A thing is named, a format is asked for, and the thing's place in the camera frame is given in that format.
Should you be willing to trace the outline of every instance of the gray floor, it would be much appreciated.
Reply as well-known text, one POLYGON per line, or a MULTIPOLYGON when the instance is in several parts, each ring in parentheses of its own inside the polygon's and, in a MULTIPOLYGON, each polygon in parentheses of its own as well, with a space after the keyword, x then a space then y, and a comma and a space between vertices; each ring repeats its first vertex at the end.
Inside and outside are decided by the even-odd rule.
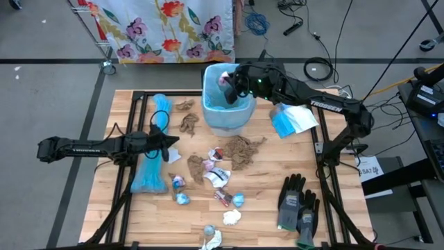
MULTIPOLYGON (((7 1, 0 2, 0 60, 23 58, 101 58, 96 47, 64 1, 23 0, 24 9, 12 10, 7 1)), ((266 34, 268 52, 276 58, 309 58, 326 56, 322 47, 307 34, 306 25, 288 37, 282 32, 290 27, 292 18, 281 15, 275 0, 256 0, 255 10, 266 15, 271 27, 266 34)), ((348 1, 309 0, 310 28, 322 38, 331 54, 348 6, 348 1)), ((355 0, 345 23, 338 47, 338 58, 391 58, 424 15, 418 0, 355 0)), ((435 13, 444 24, 444 2, 438 3, 435 13)), ((306 19, 304 8, 298 14, 306 19)), ((87 25, 94 22, 85 15, 87 25)), ((436 29, 426 19, 418 32, 400 54, 400 58, 444 58, 444 44, 423 53, 418 43, 434 38, 436 29)), ((245 32, 236 39, 238 58, 255 58, 265 39, 245 32)), ((350 84, 356 98, 362 98, 377 80, 385 64, 337 65, 339 85, 350 84)), ((412 75, 418 66, 395 64, 382 79, 380 89, 412 75)), ((95 116, 89 132, 90 139, 99 139, 105 132, 112 96, 117 89, 199 88, 200 70, 204 65, 117 65, 117 74, 107 76, 103 83, 95 116)), ((302 64, 286 64, 288 72, 305 79, 302 64)), ((314 65, 317 74, 323 69, 314 65)), ((35 158, 37 143, 52 135, 78 138, 85 121, 99 69, 89 65, 0 65, 0 135, 5 144, 0 152, 0 245, 2 249, 45 248, 56 216, 60 197, 71 166, 71 159, 50 165, 35 158)), ((396 89, 369 98, 367 104, 393 96, 396 89)), ((388 124, 396 118, 375 113, 376 126, 388 124)), ((413 127, 408 124, 396 131, 381 128, 361 140, 369 144, 367 154, 376 153, 408 138, 413 127)), ((404 164, 425 157, 418 138, 382 154, 401 156, 404 164)), ((58 246, 77 243, 92 184, 95 159, 83 159, 63 224, 58 246)), ((444 238, 436 225, 426 200, 420 199, 429 222, 435 244, 420 244, 406 240, 396 246, 421 249, 441 249, 444 238)), ((413 216, 377 214, 370 212, 373 226, 379 234, 378 242, 389 243, 418 234, 413 216)))

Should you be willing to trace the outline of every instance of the robotic arm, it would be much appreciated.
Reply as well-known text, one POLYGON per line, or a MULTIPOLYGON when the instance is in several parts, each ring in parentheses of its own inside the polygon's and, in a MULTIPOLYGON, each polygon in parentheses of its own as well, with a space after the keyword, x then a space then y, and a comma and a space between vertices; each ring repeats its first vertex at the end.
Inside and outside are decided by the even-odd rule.
POLYGON ((126 166, 134 155, 160 150, 163 160, 168 161, 168 148, 178 140, 179 137, 165 135, 158 126, 151 124, 149 134, 138 131, 101 141, 50 137, 38 144, 37 158, 52 163, 70 156, 108 157, 114 164, 126 166))
POLYGON ((252 94, 273 102, 292 106, 311 105, 343 114, 346 128, 332 141, 323 145, 323 160, 329 164, 339 164, 339 154, 355 138, 370 134, 372 116, 362 102, 355 99, 338 97, 333 94, 311 89, 306 83, 288 77, 284 70, 271 62, 249 62, 239 65, 228 74, 225 80, 231 88, 225 91, 228 103, 238 97, 252 94))

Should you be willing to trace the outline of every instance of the wheel caster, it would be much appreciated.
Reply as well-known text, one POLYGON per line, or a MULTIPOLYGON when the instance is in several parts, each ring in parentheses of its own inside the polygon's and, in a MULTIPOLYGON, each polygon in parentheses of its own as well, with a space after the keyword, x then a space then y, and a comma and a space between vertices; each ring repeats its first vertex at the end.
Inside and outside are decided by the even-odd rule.
POLYGON ((21 10, 22 9, 22 3, 21 0, 9 0, 9 5, 15 10, 21 10))
POLYGON ((424 52, 431 51, 435 47, 436 43, 433 40, 424 40, 419 44, 419 49, 424 52))
POLYGON ((116 74, 116 67, 111 63, 111 61, 105 61, 101 65, 103 73, 106 75, 116 74))

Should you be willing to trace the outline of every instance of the wooden tabletop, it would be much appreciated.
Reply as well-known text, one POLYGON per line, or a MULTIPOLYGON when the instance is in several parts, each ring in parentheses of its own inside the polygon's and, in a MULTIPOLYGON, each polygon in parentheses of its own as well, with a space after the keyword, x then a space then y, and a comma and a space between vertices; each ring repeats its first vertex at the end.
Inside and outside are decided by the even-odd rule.
MULTIPOLYGON (((115 122, 120 125, 123 131, 126 129, 132 95, 132 90, 117 90, 115 92, 105 135, 110 132, 115 122)), ((239 209, 242 214, 239 223, 235 226, 225 226, 223 225, 223 213, 234 209, 234 206, 230 205, 229 208, 226 208, 214 199, 214 188, 206 178, 204 178, 204 185, 195 183, 189 173, 187 159, 193 154, 205 158, 210 148, 222 147, 230 138, 217 137, 212 134, 203 119, 200 97, 169 98, 173 100, 174 104, 190 99, 196 101, 189 111, 180 111, 176 108, 171 111, 169 135, 180 136, 180 140, 174 144, 174 147, 179 150, 182 158, 173 164, 164 162, 162 166, 162 176, 169 187, 171 187, 171 180, 168 173, 184 176, 187 182, 187 189, 184 193, 189 195, 191 203, 186 206, 176 204, 171 199, 171 188, 168 194, 134 194, 126 244, 138 241, 142 246, 201 246, 203 227, 212 224, 222 232, 223 246, 294 247, 298 233, 277 229, 277 197, 285 176, 292 173, 302 174, 307 179, 305 189, 309 188, 321 197, 319 180, 315 175, 316 163, 311 133, 305 131, 280 139, 268 116, 273 107, 272 103, 257 99, 256 111, 241 135, 252 141, 260 140, 262 136, 268 140, 259 147, 259 153, 253 156, 254 163, 248 169, 232 172, 225 189, 230 194, 243 192, 246 201, 239 209), (195 127, 196 134, 193 137, 179 131, 182 118, 188 113, 196 113, 200 117, 200 121, 196 123, 195 127)), ((154 110, 155 104, 149 100, 144 127, 147 132, 149 118, 154 110)), ((343 116, 327 111, 325 118, 330 138, 336 137, 345 127, 343 116)), ((318 134, 322 137, 319 126, 318 134)), ((107 160, 101 158, 99 164, 107 160)), ((352 156, 341 156, 341 161, 355 165, 352 156)), ((216 166, 231 170, 229 160, 217 162, 216 166)), ((103 165, 97 170, 80 234, 80 242, 91 237, 109 213, 117 170, 118 167, 112 163, 103 165)), ((127 169, 125 180, 128 178, 128 172, 129 169, 127 169)), ((361 232, 369 240, 372 240, 373 230, 357 171, 339 165, 337 174, 345 211, 361 232)), ((336 235, 338 240, 342 242, 339 220, 333 208, 332 210, 336 235)), ((116 220, 114 239, 118 237, 120 224, 121 213, 116 220)), ((329 242, 322 199, 318 230, 314 241, 316 246, 320 246, 321 242, 329 242)))

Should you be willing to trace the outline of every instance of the black metal frame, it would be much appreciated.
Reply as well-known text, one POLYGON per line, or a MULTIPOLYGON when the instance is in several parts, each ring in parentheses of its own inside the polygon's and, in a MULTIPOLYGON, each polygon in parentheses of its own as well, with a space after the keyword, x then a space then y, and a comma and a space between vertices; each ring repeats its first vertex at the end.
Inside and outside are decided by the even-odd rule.
MULTIPOLYGON (((153 96, 154 94, 165 94, 167 96, 201 96, 202 90, 172 90, 172 91, 160 91, 160 90, 153 90, 153 91, 135 91, 133 92, 132 96, 132 102, 130 107, 130 114, 128 116, 128 123, 126 132, 131 133, 134 125, 134 118, 136 113, 136 106, 137 102, 139 100, 142 100, 142 106, 141 106, 141 112, 139 115, 139 122, 137 125, 137 130, 141 131, 144 127, 144 120, 145 120, 145 114, 146 114, 146 106, 148 104, 148 98, 153 96)), ((323 141, 328 142, 330 141, 328 136, 328 130, 327 130, 327 124, 325 122, 325 117, 322 109, 318 109, 318 115, 321 125, 321 131, 323 133, 323 141)), ((315 128, 311 128, 311 137, 313 139, 313 145, 315 143, 319 142, 318 134, 316 132, 315 128)), ((316 147, 314 146, 314 152, 316 154, 316 164, 318 166, 318 169, 321 169, 320 175, 324 175, 323 173, 323 159, 322 155, 320 153, 316 153, 316 147)), ((102 249, 129 249, 129 250, 140 250, 140 249, 162 249, 162 250, 173 250, 173 249, 180 249, 180 250, 196 250, 197 247, 139 247, 138 242, 133 242, 133 245, 131 247, 125 247, 125 237, 126 237, 126 231, 128 227, 128 218, 130 214, 130 205, 131 205, 131 199, 132 195, 130 193, 130 185, 134 179, 134 175, 137 168, 137 157, 134 157, 133 161, 131 161, 130 166, 130 174, 128 176, 128 183, 126 186, 126 189, 123 191, 122 195, 119 196, 121 192, 121 185, 123 183, 124 178, 124 172, 125 168, 127 166, 119 166, 119 171, 117 174, 116 179, 116 185, 114 188, 114 197, 112 200, 113 207, 110 211, 110 214, 105 219, 104 223, 101 225, 99 230, 94 234, 94 236, 86 241, 84 244, 80 244, 75 247, 61 247, 56 248, 57 250, 79 250, 79 249, 89 249, 89 250, 102 250, 102 249), (112 242, 113 241, 113 235, 114 235, 114 228, 115 228, 115 219, 117 216, 117 213, 121 209, 122 206, 125 206, 123 209, 123 215, 121 219, 121 228, 119 232, 119 240, 118 242, 112 242), (105 237, 105 243, 99 244, 101 238, 106 232, 105 237)), ((336 197, 336 200, 342 206, 342 198, 341 198, 341 191, 339 188, 339 182, 336 174, 336 170, 334 167, 330 167, 330 175, 332 178, 332 187, 334 190, 334 195, 336 197)), ((348 230, 345 227, 345 224, 343 221, 341 221, 341 232, 343 234, 344 243, 338 243, 338 240, 336 238, 336 231, 334 230, 334 222, 333 222, 333 214, 331 205, 326 199, 324 192, 323 192, 323 203, 324 203, 324 209, 325 209, 325 215, 326 215, 326 221, 327 221, 327 227, 328 227, 328 233, 330 237, 330 244, 332 245, 332 248, 328 246, 328 243, 322 242, 321 247, 316 247, 316 249, 320 250, 328 250, 328 249, 374 249, 374 246, 371 244, 365 244, 365 245, 358 245, 358 244, 351 244, 350 243, 350 236, 348 234, 348 230)), ((294 247, 233 247, 233 249, 242 249, 242 250, 276 250, 276 249, 295 249, 294 247)), ((380 249, 397 249, 402 250, 400 248, 395 247, 385 247, 380 249)))

